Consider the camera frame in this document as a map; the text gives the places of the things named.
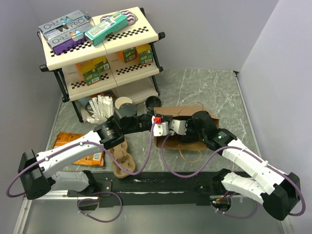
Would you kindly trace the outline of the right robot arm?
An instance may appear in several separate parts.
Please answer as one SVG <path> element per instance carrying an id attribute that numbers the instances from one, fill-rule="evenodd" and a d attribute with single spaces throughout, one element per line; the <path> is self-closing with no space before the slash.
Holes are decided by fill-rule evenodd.
<path id="1" fill-rule="evenodd" d="M 231 171 L 221 171 L 213 182 L 216 193 L 230 191 L 246 196 L 262 204 L 268 214 L 280 221 L 288 215 L 293 216 L 292 210 L 299 202 L 302 209 L 296 216 L 304 213 L 306 204 L 299 177 L 294 173 L 286 174 L 257 156 L 229 130 L 219 128 L 207 111 L 174 119 L 170 129 L 187 142 L 201 140 L 215 154 L 248 174 L 248 177 L 241 177 Z"/>

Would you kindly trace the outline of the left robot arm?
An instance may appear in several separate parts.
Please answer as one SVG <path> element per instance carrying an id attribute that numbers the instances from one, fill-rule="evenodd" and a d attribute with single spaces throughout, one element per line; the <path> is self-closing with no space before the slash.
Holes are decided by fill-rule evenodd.
<path id="1" fill-rule="evenodd" d="M 126 134 L 152 131 L 155 126 L 151 114 L 137 115 L 133 104 L 123 104 L 106 122 L 82 137 L 50 151 L 22 154 L 18 173 L 24 193 L 29 200 L 50 191 L 69 190 L 90 196 L 100 190 L 93 174 L 88 170 L 64 172 L 62 169 L 86 156 L 121 144 Z"/>

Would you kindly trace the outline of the brown paper bag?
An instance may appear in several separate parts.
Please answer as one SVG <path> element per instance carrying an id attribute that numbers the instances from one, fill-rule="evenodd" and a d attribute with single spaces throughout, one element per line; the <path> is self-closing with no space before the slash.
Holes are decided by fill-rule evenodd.
<path id="1" fill-rule="evenodd" d="M 215 116 L 211 111 L 204 108 L 201 102 L 191 102 L 186 106 L 177 106 L 177 107 L 156 107 L 154 109 L 157 114 L 162 114 L 166 116 L 173 116 L 174 119 L 178 120 L 187 120 L 192 121 L 191 115 L 195 114 L 198 111 L 206 111 L 210 114 L 213 123 L 218 127 L 219 118 Z M 178 150 L 180 156 L 184 161 L 188 163 L 197 163 L 202 157 L 202 151 L 207 148 L 207 146 L 196 136 L 191 133 L 186 133 L 185 135 L 174 135 L 170 136 L 167 140 L 164 140 L 165 137 L 157 136 L 154 137 L 156 147 L 161 147 L 164 145 L 165 149 Z M 183 153 L 190 152 L 199 152 L 199 158 L 197 160 L 190 161 L 188 160 Z"/>

